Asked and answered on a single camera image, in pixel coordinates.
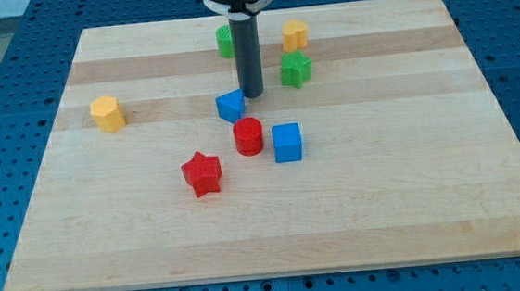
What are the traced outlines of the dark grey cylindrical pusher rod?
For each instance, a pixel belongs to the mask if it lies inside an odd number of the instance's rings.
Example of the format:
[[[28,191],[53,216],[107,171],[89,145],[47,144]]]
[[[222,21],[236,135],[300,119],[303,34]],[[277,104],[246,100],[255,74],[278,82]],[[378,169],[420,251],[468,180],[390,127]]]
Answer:
[[[264,90],[257,18],[230,20],[229,27],[235,52],[239,86],[243,90],[244,97],[257,98],[262,95]]]

